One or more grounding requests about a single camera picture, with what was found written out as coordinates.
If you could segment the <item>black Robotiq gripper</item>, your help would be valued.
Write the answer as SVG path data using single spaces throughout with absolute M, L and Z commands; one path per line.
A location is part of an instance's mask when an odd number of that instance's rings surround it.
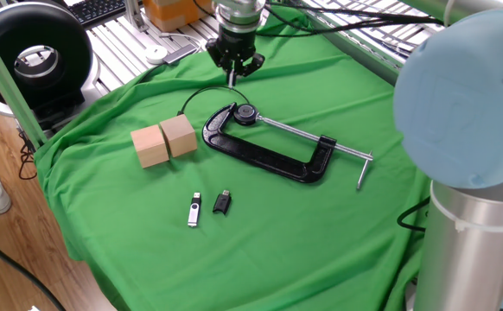
M 207 41 L 206 50 L 215 66 L 226 73 L 227 82 L 247 77 L 264 64 L 265 57 L 256 52 L 255 38 L 255 31 L 237 33 L 220 27 L 219 38 Z

